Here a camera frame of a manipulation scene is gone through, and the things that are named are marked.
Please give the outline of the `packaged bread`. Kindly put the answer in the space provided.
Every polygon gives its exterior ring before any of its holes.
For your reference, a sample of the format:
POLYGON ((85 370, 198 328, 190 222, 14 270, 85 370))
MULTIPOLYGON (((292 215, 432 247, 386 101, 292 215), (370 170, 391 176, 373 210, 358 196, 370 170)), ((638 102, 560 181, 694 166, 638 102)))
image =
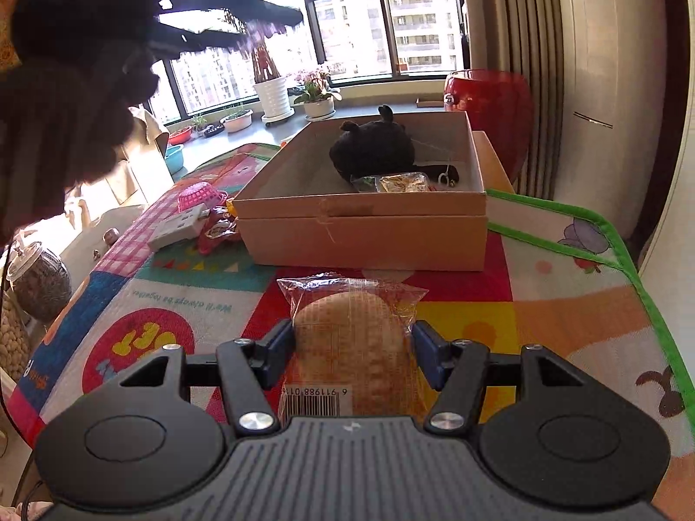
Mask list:
POLYGON ((424 289, 341 277, 282 277, 296 349, 281 386, 281 422, 295 416, 427 414, 411 328, 424 289))

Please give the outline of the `colourful play mat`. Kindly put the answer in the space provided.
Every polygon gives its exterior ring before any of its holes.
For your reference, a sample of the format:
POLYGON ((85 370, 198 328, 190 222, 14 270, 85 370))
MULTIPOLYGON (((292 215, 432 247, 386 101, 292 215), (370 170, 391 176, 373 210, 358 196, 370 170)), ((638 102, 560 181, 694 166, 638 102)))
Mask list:
POLYGON ((545 345, 652 415, 675 458, 694 454, 693 382, 619 234, 587 209, 492 192, 483 269, 436 273, 261 267, 239 242, 209 255, 192 241, 151 251, 176 208, 167 192, 134 221, 35 348, 6 400, 27 441, 166 343, 207 353, 285 317, 298 343, 268 395, 279 415, 363 414, 366 334, 339 322, 415 317, 495 352, 545 345))

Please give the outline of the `red plastic basin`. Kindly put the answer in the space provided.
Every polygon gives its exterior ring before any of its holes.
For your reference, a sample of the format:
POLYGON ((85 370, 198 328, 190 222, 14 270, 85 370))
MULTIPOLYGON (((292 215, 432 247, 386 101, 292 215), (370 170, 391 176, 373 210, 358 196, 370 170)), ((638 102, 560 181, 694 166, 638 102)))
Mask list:
POLYGON ((192 139, 193 128, 191 126, 178 129, 169 135, 169 145, 178 146, 186 144, 192 139))

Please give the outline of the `red snack bag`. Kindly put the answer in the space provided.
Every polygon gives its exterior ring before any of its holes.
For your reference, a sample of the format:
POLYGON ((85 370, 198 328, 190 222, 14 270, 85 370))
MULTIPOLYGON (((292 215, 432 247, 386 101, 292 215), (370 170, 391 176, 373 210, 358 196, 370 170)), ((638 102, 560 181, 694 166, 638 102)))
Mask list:
POLYGON ((197 248, 200 254, 208 255, 225 242, 240 240, 242 236, 237 226, 237 218, 226 207, 215 206, 210 209, 210 214, 198 235, 197 248))

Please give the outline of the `blue plastic basin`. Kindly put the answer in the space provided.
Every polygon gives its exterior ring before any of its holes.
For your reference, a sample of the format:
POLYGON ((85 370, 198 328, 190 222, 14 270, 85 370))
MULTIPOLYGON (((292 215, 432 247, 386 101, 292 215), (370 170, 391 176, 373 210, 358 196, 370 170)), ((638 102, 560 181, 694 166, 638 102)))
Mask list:
POLYGON ((184 167, 184 146, 168 145, 165 151, 165 165, 171 175, 184 167))

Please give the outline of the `white electronic device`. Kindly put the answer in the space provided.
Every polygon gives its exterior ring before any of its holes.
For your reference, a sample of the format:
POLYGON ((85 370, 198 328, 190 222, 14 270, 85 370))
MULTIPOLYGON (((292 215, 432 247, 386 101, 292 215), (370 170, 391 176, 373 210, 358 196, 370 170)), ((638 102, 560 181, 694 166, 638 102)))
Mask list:
POLYGON ((205 221, 210 214, 203 204, 197 204, 185 212, 180 212, 173 217, 160 222, 147 241, 149 249, 153 252, 164 247, 176 244, 179 241, 192 240, 198 237, 205 226, 205 221))

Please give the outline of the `cardboard box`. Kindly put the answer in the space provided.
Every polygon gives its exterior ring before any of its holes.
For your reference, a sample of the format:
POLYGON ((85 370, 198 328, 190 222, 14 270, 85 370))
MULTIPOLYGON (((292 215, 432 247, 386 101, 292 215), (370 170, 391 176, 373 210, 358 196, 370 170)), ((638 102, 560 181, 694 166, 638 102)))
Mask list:
POLYGON ((259 265, 386 270, 480 270, 487 195, 467 113, 399 113, 421 165, 448 165, 456 186, 358 192, 329 149, 341 120, 311 122, 237 194, 240 234, 259 265))

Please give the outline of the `low white planter bowl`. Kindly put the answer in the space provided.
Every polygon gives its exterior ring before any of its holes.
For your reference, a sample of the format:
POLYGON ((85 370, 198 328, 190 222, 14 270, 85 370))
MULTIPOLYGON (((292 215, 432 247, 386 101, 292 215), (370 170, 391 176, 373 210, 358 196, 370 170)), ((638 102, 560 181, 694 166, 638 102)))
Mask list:
POLYGON ((253 112, 251 109, 244 109, 243 111, 230 113, 229 115, 225 116, 225 118, 220 120, 220 124, 223 125, 226 133, 232 134, 243 131, 245 128, 250 127, 252 121, 253 112))

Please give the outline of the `pink plastic basket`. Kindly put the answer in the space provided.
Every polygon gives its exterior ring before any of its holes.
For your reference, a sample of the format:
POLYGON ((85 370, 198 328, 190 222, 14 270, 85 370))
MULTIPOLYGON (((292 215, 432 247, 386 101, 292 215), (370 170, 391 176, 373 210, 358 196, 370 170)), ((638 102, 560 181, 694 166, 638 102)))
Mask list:
POLYGON ((210 182, 196 182, 191 186, 187 186, 178 194, 178 212, 186 212, 197 206, 213 208, 225 204, 227 198, 228 195, 226 192, 211 185, 210 182))

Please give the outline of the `small packaged snack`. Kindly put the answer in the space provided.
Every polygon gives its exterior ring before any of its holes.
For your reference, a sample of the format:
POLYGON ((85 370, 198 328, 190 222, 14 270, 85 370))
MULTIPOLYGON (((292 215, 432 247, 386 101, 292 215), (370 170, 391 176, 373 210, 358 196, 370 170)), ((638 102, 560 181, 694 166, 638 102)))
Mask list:
POLYGON ((362 176, 352 179, 351 185, 361 193, 425 193, 434 189, 422 172, 362 176))

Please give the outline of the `tall white plant pot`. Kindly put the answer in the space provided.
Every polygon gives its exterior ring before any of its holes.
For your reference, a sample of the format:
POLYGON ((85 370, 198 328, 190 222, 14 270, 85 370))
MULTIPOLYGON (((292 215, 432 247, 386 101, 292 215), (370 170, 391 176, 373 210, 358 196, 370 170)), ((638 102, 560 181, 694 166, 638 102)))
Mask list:
POLYGON ((255 91, 263 108, 261 121, 265 125, 277 124, 295 114, 295 109, 290 104, 285 76, 256 83, 255 91))

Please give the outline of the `glass jar with lid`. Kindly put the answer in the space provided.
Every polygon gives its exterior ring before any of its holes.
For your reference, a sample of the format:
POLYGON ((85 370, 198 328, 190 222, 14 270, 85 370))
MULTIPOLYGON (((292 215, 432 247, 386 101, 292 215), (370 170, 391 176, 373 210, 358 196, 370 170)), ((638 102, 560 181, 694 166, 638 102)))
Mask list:
POLYGON ((53 321, 71 300, 70 272, 59 255, 40 242, 15 255, 8 279, 21 309, 42 323, 53 321))

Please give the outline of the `black plush toy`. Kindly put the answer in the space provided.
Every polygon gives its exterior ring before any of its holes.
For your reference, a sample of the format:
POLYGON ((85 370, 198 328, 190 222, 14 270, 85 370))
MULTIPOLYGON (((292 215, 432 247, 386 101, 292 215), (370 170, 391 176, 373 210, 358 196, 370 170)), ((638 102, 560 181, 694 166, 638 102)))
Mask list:
POLYGON ((341 136, 331 146, 329 157, 345 181, 419 172, 445 187, 460 183, 460 173, 452 164, 417 165, 414 142, 404 126, 394 121, 391 107, 380 105, 378 113, 376 121, 358 125, 347 120, 341 124, 341 136))

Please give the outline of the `pink flower pot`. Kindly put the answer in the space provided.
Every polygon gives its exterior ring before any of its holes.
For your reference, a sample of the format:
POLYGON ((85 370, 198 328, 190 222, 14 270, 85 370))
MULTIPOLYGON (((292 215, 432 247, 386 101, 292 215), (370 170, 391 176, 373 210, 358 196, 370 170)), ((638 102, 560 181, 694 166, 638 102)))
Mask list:
POLYGON ((331 85, 331 67, 329 63, 302 71, 296 76, 299 93, 293 99, 293 106, 304 108, 310 119, 323 119, 336 111, 336 102, 343 97, 338 89, 331 85))

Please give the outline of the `white cabinet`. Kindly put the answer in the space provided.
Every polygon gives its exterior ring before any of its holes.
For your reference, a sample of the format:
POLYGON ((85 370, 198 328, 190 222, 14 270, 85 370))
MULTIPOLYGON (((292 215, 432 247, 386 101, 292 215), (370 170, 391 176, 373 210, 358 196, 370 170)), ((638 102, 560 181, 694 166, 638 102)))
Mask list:
POLYGON ((662 124, 665 0, 561 0, 564 105, 555 199, 639 220, 662 124))

